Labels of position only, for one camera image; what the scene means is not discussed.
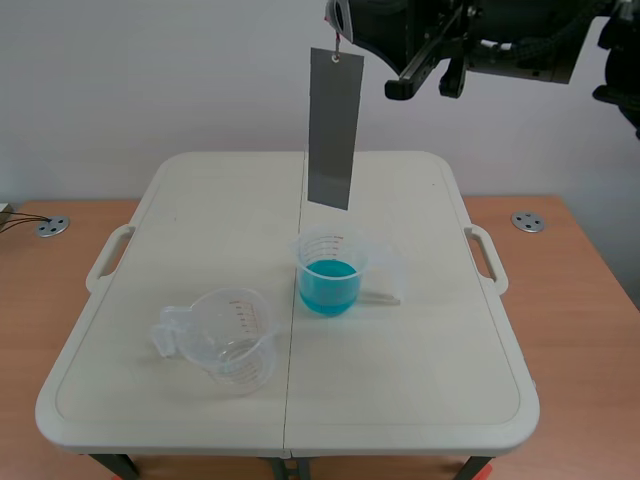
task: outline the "plastic measuring cup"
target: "plastic measuring cup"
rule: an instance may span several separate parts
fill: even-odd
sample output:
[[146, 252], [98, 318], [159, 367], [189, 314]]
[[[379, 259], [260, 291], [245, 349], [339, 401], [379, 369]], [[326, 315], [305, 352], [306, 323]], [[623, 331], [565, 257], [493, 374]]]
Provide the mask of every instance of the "plastic measuring cup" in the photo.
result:
[[400, 273], [394, 257], [374, 247], [357, 230], [319, 226], [306, 230], [293, 242], [300, 298], [314, 312], [327, 316], [348, 310], [358, 298], [362, 276], [372, 266], [392, 275], [396, 292], [379, 294], [400, 303]]
[[250, 393], [269, 379], [276, 351], [267, 302], [248, 289], [224, 288], [190, 307], [166, 307], [152, 338], [163, 357], [180, 353], [231, 393]]

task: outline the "orange wooden surface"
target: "orange wooden surface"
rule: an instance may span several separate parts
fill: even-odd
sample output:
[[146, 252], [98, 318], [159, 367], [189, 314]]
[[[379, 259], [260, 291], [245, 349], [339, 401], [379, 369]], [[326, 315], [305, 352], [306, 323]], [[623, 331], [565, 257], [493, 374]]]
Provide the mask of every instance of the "orange wooden surface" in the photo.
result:
[[[71, 227], [40, 239], [26, 224], [0, 235], [0, 479], [107, 480], [90, 458], [62, 452], [38, 432], [35, 400], [88, 294], [84, 279], [135, 201], [33, 202], [22, 211], [65, 214]], [[555, 197], [466, 199], [509, 275], [503, 297], [541, 401], [522, 448], [495, 460], [491, 480], [637, 477], [640, 457], [640, 314]], [[515, 210], [541, 214], [526, 234]], [[137, 457], [143, 479], [270, 479], [257, 459]], [[334, 457], [312, 462], [314, 480], [445, 480], [463, 459]]]

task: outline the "gray paper strip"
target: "gray paper strip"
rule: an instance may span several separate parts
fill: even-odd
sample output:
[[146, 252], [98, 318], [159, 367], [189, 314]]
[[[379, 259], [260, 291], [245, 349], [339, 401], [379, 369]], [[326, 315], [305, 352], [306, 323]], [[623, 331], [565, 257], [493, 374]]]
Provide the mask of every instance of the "gray paper strip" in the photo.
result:
[[347, 210], [364, 57], [311, 49], [308, 199]]

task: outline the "white folding table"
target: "white folding table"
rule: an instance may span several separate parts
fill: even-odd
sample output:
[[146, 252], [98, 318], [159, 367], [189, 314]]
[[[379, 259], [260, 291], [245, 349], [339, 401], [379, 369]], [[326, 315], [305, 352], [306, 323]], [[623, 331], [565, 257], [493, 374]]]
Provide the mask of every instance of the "white folding table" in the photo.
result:
[[[306, 201], [304, 153], [189, 153], [165, 162], [131, 222], [87, 277], [91, 296], [36, 405], [40, 431], [125, 480], [128, 454], [471, 456], [470, 479], [538, 421], [534, 384], [499, 295], [507, 279], [473, 226], [448, 165], [421, 152], [357, 153], [349, 211]], [[348, 223], [392, 245], [400, 306], [358, 302], [321, 318], [295, 296], [288, 244]], [[481, 276], [468, 238], [493, 279]], [[116, 270], [105, 275], [130, 238]], [[385, 272], [363, 288], [384, 288]], [[268, 383], [234, 397], [186, 361], [162, 359], [149, 329], [167, 305], [222, 287], [258, 290], [280, 323]]]

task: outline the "white wall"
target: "white wall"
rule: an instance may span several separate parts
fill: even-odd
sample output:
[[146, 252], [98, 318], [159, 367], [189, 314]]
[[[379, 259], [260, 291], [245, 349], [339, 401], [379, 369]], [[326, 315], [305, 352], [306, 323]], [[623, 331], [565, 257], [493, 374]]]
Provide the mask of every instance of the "white wall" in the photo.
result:
[[[301, 150], [309, 48], [331, 48], [324, 0], [5, 0], [0, 197], [140, 196], [193, 150]], [[592, 28], [571, 86], [470, 74], [411, 102], [366, 55], [360, 150], [426, 150], [464, 193], [562, 194], [640, 303], [640, 142], [591, 99], [606, 52]], [[360, 52], [349, 46], [345, 50]]]

